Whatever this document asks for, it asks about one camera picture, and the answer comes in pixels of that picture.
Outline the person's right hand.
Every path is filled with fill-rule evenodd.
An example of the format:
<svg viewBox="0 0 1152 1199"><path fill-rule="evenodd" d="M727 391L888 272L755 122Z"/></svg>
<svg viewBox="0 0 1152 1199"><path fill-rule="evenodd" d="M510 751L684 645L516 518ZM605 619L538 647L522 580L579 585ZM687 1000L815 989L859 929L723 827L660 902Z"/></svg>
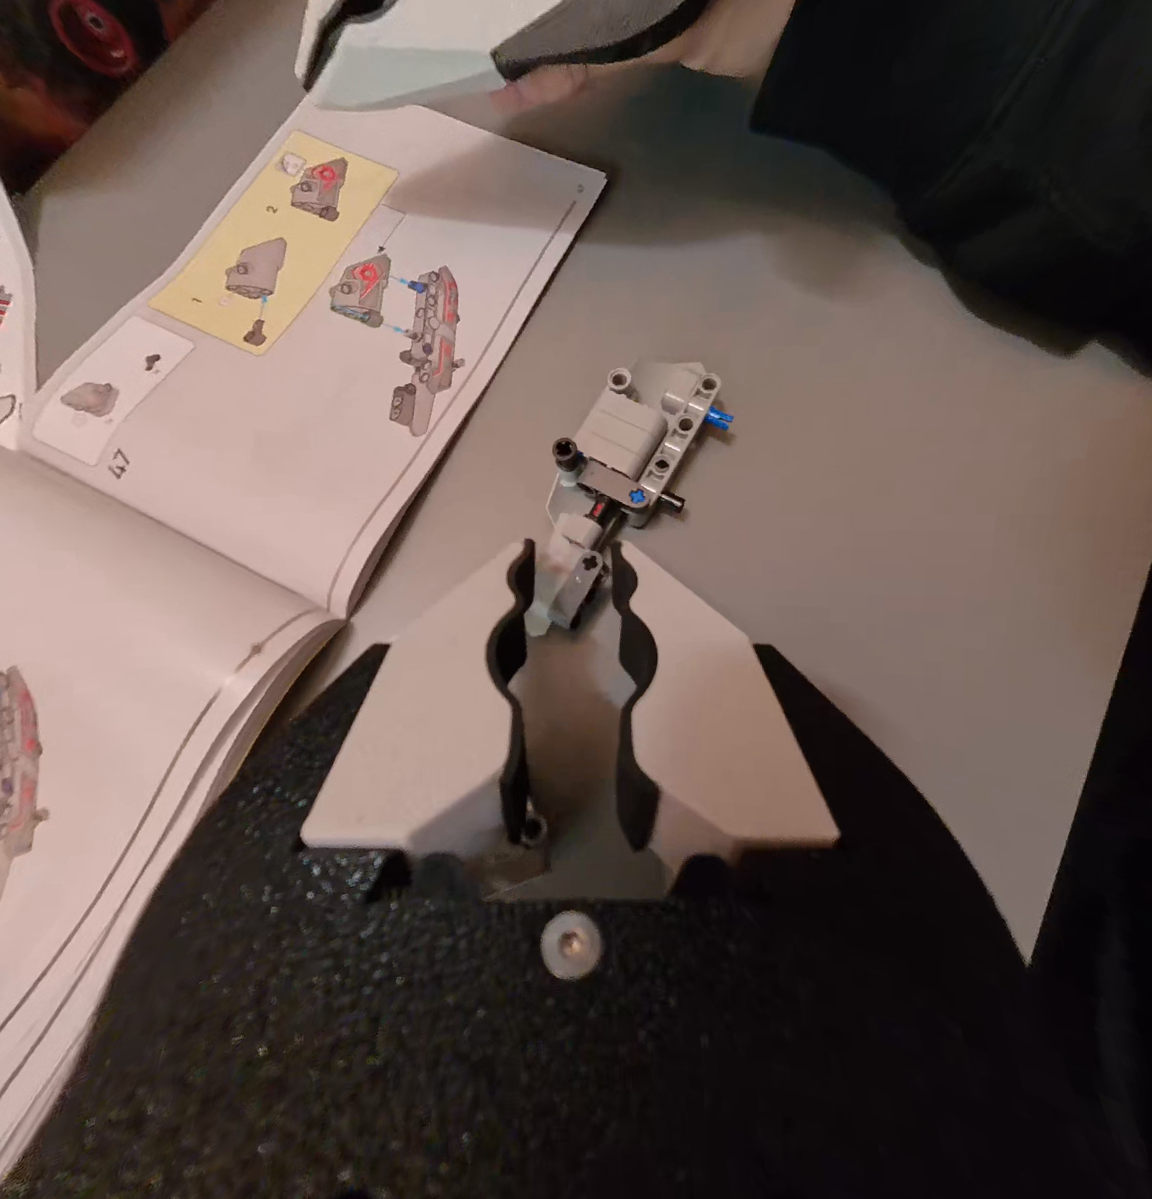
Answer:
<svg viewBox="0 0 1152 1199"><path fill-rule="evenodd" d="M679 66L718 78L763 77L794 14L794 2L714 2L668 45L639 59L612 65L545 66L492 95L510 115L549 107L623 73Z"/></svg>

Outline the printed paper sheet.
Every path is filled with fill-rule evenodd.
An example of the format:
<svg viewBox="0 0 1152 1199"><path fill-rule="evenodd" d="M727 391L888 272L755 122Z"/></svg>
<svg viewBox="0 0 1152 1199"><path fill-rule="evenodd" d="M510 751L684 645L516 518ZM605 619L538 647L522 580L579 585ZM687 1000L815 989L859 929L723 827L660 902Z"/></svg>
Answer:
<svg viewBox="0 0 1152 1199"><path fill-rule="evenodd" d="M0 180L0 445L17 449L39 384L35 275L18 213Z"/></svg>

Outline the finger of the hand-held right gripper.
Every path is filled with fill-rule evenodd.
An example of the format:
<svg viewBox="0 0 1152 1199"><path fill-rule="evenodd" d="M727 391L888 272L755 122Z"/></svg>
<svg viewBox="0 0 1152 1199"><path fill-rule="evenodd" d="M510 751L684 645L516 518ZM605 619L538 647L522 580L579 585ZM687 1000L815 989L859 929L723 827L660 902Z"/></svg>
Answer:
<svg viewBox="0 0 1152 1199"><path fill-rule="evenodd" d="M370 113L494 93L496 53L566 8L558 2L310 2L296 75L308 101Z"/></svg>
<svg viewBox="0 0 1152 1199"><path fill-rule="evenodd" d="M710 2L561 2L494 47L506 82L553 66L616 66L644 59L706 15Z"/></svg>

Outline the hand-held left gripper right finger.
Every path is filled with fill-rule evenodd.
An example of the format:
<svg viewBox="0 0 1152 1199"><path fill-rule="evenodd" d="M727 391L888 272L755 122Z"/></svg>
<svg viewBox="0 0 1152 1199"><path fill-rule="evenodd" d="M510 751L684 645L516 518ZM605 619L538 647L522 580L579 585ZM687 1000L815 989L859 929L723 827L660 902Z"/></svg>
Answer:
<svg viewBox="0 0 1152 1199"><path fill-rule="evenodd" d="M636 546L612 550L619 663L616 810L656 859L665 898L783 853L838 847L839 829L747 633Z"/></svg>

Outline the grey toy brick assembly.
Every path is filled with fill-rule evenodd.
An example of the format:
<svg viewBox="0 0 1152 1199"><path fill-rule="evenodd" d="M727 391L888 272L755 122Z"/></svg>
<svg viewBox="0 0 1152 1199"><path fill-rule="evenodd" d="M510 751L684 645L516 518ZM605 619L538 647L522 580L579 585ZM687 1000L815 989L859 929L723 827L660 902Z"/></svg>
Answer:
<svg viewBox="0 0 1152 1199"><path fill-rule="evenodd" d="M580 627L623 532L684 514L676 486L686 463L708 431L734 431L722 391L722 378L699 363L640 360L609 371L579 431L553 443L553 532L537 554L529 636Z"/></svg>

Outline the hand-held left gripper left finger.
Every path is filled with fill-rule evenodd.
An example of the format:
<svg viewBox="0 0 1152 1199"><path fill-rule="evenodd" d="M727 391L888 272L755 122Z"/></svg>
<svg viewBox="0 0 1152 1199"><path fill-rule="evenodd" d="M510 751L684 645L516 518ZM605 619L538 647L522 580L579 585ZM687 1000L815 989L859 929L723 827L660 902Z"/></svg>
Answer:
<svg viewBox="0 0 1152 1199"><path fill-rule="evenodd" d="M316 849L493 850L529 821L525 665L536 545L509 545L389 647L300 837Z"/></svg>

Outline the white instruction booklet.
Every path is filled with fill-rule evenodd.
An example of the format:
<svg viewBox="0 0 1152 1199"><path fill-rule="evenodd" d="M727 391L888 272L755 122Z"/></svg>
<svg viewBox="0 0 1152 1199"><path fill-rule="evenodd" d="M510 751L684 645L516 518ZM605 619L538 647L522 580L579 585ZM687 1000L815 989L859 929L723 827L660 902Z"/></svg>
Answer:
<svg viewBox="0 0 1152 1199"><path fill-rule="evenodd" d="M0 441L0 1185L607 185L306 101Z"/></svg>

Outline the dark printed toy box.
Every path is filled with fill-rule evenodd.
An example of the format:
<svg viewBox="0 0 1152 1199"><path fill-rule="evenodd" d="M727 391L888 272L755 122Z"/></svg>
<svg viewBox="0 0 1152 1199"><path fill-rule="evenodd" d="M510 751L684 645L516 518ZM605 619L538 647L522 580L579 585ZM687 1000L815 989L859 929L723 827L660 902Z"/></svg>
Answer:
<svg viewBox="0 0 1152 1199"><path fill-rule="evenodd" d="M0 180L19 196L212 6L0 2Z"/></svg>

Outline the person's black clothing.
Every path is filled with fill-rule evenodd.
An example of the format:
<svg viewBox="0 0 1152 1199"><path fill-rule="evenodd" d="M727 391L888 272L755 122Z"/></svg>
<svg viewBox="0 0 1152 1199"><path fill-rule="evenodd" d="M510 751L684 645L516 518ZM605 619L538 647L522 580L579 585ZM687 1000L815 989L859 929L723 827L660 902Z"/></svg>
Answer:
<svg viewBox="0 0 1152 1199"><path fill-rule="evenodd" d="M1031 973L1078 1092L1152 1197L1152 562Z"/></svg>

